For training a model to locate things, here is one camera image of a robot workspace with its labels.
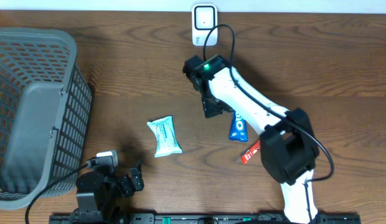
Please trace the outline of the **blue Oreo cookie pack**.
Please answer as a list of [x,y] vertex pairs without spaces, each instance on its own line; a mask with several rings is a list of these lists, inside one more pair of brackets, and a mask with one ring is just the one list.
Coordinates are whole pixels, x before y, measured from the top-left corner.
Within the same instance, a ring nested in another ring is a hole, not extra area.
[[233,115],[232,115],[229,140],[240,141],[240,142],[248,141],[248,131],[247,131],[246,121],[236,111],[233,111]]

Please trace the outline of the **white teal wet wipes pack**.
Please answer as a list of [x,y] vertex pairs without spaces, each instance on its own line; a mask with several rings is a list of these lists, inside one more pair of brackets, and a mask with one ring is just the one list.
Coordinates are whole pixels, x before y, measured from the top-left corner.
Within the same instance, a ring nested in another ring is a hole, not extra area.
[[154,133],[157,140],[155,157],[164,157],[171,154],[181,154],[180,147],[174,130],[172,116],[147,122],[150,130]]

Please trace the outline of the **red Nescafe stick sachet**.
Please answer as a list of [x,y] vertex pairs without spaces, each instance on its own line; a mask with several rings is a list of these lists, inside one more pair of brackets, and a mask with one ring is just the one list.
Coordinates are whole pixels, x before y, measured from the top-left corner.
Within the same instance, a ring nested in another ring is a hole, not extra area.
[[247,164],[249,160],[261,150],[261,142],[258,140],[254,145],[252,145],[242,156],[241,160],[243,164]]

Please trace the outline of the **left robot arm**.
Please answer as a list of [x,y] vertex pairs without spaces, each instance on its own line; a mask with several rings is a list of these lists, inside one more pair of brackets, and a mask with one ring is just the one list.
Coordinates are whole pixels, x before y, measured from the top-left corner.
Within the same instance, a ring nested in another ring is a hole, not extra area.
[[129,223],[129,215],[117,203],[144,189],[141,163],[124,176],[116,175],[110,156],[90,159],[87,165],[93,170],[77,179],[77,220],[71,217],[70,223]]

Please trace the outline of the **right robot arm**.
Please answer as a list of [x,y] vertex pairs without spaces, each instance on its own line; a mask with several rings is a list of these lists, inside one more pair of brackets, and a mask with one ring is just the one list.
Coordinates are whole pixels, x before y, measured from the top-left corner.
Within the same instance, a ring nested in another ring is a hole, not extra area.
[[234,110],[259,135],[261,161],[281,185],[285,217],[293,223],[313,221],[318,210],[309,180],[319,149],[308,115],[269,100],[220,55],[207,61],[195,55],[182,71],[202,95],[206,118]]

